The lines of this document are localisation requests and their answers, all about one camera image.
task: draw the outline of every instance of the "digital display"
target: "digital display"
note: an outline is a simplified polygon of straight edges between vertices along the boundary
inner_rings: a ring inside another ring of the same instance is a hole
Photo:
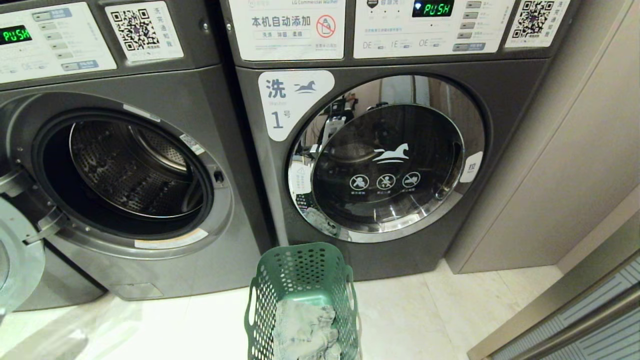
[[[30,41],[31,34],[24,25],[12,26],[0,29],[0,45],[14,44],[16,42]]]
[[[447,17],[453,12],[454,0],[414,0],[412,17]]]

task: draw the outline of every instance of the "control panel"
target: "control panel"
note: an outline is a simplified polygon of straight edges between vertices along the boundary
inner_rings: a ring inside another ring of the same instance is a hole
[[[366,0],[356,4],[353,57],[495,53],[515,0]]]
[[[86,3],[0,14],[0,83],[115,68]]]

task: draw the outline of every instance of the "white tile floor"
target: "white tile floor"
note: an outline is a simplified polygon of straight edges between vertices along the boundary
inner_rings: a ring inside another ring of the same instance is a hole
[[[466,360],[467,351],[561,277],[555,266],[356,283],[363,360]],[[246,359],[248,290],[10,314],[1,360]]]

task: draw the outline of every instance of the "detergent bottle icon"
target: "detergent bottle icon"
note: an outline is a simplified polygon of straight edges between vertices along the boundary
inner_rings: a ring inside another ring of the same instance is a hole
[[[329,35],[332,31],[331,29],[331,23],[329,22],[329,19],[324,18],[322,21],[322,34],[324,35]]]

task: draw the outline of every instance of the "white label sticker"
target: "white label sticker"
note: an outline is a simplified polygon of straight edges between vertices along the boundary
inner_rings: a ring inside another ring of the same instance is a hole
[[[147,119],[149,119],[149,120],[153,120],[153,121],[155,121],[155,122],[160,122],[160,121],[162,121],[162,119],[160,119],[159,117],[157,117],[157,116],[155,116],[155,115],[151,115],[150,113],[147,113],[147,112],[146,112],[146,111],[144,111],[144,110],[140,110],[140,109],[138,109],[138,108],[134,108],[134,107],[133,107],[133,106],[131,106],[131,105],[123,104],[123,105],[122,105],[122,108],[123,108],[123,109],[125,109],[125,110],[127,110],[127,111],[129,111],[129,112],[131,112],[131,113],[134,113],[134,114],[136,114],[136,115],[140,115],[140,116],[142,116],[142,117],[146,117]]]
[[[116,69],[86,3],[0,14],[0,83]]]
[[[495,53],[514,2],[358,1],[353,57]]]
[[[209,235],[209,233],[206,231],[195,229],[188,234],[168,240],[136,240],[134,245],[139,249],[174,249],[176,247],[191,245],[196,241],[204,239],[207,235]]]
[[[107,6],[105,11],[129,61],[184,56],[164,1]]]
[[[570,0],[524,0],[520,3],[504,47],[548,47]]]
[[[202,146],[200,146],[200,144],[189,135],[182,134],[180,135],[180,139],[182,140],[182,142],[187,144],[189,149],[191,149],[191,151],[193,151],[196,155],[200,155],[201,153],[204,152],[204,149],[202,148]]]
[[[344,57],[346,0],[230,0],[242,59]]]
[[[480,169],[482,163],[483,152],[477,152],[467,158],[465,168],[463,169],[462,176],[460,177],[461,183],[470,183],[476,178],[476,174]]]
[[[327,70],[263,72],[258,79],[269,137],[283,141],[318,100],[335,84]]]
[[[291,163],[289,169],[289,188],[292,195],[311,192],[311,168],[301,163]]]

